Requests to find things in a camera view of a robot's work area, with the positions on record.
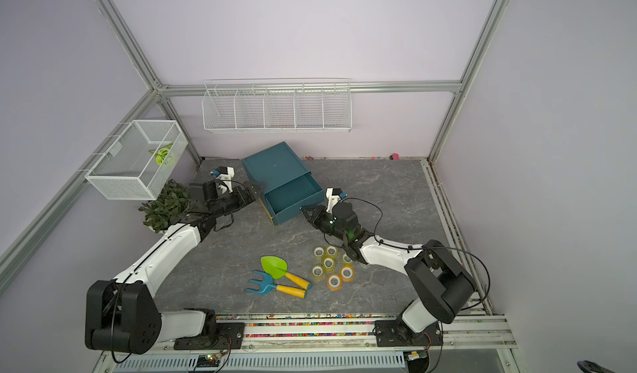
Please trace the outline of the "teal three-drawer cabinet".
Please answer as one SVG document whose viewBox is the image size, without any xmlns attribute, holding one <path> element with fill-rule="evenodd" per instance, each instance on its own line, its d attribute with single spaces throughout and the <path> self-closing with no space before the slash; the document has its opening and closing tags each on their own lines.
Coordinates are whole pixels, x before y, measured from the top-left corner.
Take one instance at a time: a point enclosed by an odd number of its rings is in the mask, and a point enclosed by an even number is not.
<svg viewBox="0 0 637 373">
<path fill-rule="evenodd" d="M 303 207 L 319 205 L 323 187 L 290 146 L 281 142 L 242 159 L 247 177 L 263 186 L 260 201 L 273 225 L 295 218 Z"/>
</svg>

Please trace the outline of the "orange tape roll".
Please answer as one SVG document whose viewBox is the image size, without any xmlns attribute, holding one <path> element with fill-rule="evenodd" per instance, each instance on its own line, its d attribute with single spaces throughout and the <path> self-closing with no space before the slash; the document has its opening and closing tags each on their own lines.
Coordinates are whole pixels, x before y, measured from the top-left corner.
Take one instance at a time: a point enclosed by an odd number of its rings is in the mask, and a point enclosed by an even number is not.
<svg viewBox="0 0 637 373">
<path fill-rule="evenodd" d="M 332 291 L 339 290 L 342 287 L 343 280 L 340 275 L 330 275 L 327 279 L 328 288 Z"/>
<path fill-rule="evenodd" d="M 341 268 L 339 275 L 341 279 L 343 280 L 343 282 L 349 282 L 353 280 L 355 276 L 355 272 L 351 265 L 345 265 L 343 266 L 343 268 Z"/>
</svg>

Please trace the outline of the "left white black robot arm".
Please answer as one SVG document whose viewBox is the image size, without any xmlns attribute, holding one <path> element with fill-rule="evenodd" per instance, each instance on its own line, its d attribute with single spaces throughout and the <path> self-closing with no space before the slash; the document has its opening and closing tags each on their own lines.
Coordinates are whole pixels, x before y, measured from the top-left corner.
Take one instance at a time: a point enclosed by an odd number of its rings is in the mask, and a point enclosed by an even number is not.
<svg viewBox="0 0 637 373">
<path fill-rule="evenodd" d="M 258 200 L 263 188 L 258 182 L 220 179 L 197 184 L 195 197 L 155 245 L 127 270 L 88 289 L 86 347 L 129 356 L 166 342 L 186 350 L 221 344 L 213 310 L 161 312 L 154 297 L 176 265 L 216 229 L 217 219 Z"/>
</svg>

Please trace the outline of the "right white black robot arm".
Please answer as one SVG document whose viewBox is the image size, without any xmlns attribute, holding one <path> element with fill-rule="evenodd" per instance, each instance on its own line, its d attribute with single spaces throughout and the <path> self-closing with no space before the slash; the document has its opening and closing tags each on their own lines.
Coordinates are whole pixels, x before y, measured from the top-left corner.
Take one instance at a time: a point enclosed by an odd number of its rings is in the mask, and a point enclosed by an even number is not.
<svg viewBox="0 0 637 373">
<path fill-rule="evenodd" d="M 308 223 L 324 235 L 340 239 L 348 257 L 365 265 L 379 265 L 411 281 L 418 296 L 396 321 L 399 328 L 422 333 L 433 323 L 452 323 L 478 291 L 476 281 L 451 251 L 437 240 L 408 245 L 386 240 L 363 228 L 349 202 L 303 207 Z"/>
</svg>

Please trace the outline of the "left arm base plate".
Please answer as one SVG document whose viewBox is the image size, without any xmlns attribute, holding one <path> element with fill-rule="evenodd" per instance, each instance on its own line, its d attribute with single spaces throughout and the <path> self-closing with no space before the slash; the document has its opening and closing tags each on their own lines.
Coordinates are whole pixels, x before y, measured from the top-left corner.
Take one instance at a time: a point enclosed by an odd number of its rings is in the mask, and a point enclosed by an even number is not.
<svg viewBox="0 0 637 373">
<path fill-rule="evenodd" d="M 242 347 L 245 327 L 244 323 L 217 323 L 211 333 L 177 339 L 174 342 L 174 350 L 237 350 Z"/>
</svg>

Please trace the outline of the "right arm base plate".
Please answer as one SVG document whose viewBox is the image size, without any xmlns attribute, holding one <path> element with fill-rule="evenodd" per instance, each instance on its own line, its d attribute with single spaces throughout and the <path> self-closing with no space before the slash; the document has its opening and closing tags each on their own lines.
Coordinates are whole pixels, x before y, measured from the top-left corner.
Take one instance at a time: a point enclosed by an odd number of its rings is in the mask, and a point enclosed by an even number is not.
<svg viewBox="0 0 637 373">
<path fill-rule="evenodd" d="M 394 321 L 378 320 L 372 331 L 379 347 L 424 347 L 443 344 L 439 322 L 434 322 L 421 332 L 414 332 L 399 319 Z"/>
</svg>

